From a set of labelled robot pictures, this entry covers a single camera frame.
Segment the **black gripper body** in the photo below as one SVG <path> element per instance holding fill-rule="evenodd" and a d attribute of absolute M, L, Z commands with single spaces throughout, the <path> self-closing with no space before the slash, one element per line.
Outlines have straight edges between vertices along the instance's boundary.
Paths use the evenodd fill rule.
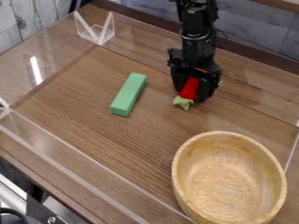
<path fill-rule="evenodd" d="M 172 68 L 180 68 L 184 69 L 190 77 L 194 77 L 196 79 L 200 79 L 207 74 L 216 74 L 222 76 L 222 69 L 219 65 L 216 64 L 214 57 L 202 58 L 202 59 L 186 59 L 183 57 L 183 50 L 170 48 L 168 49 L 168 60 L 167 65 Z"/>

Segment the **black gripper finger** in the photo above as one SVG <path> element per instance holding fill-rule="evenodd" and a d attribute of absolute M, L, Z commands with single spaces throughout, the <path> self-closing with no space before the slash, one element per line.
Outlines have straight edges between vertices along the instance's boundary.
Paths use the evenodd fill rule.
<path fill-rule="evenodd" d="M 219 87 L 220 77 L 216 74 L 207 74 L 200 78 L 198 100 L 206 102 L 212 97 L 215 89 Z"/>
<path fill-rule="evenodd" d="M 180 92 L 182 89 L 183 89 L 183 86 L 186 84 L 186 81 L 190 77 L 190 74 L 184 69 L 172 68 L 171 69 L 171 76 L 172 76 L 174 88 L 178 92 Z"/>

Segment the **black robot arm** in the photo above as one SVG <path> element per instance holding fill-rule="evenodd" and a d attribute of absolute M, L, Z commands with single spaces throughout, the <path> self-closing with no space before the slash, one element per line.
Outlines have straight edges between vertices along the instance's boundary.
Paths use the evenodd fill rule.
<path fill-rule="evenodd" d="M 172 84 L 182 98 L 206 102 L 220 86 L 222 68 L 215 62 L 216 0 L 170 0 L 182 23 L 182 48 L 168 49 Z"/>

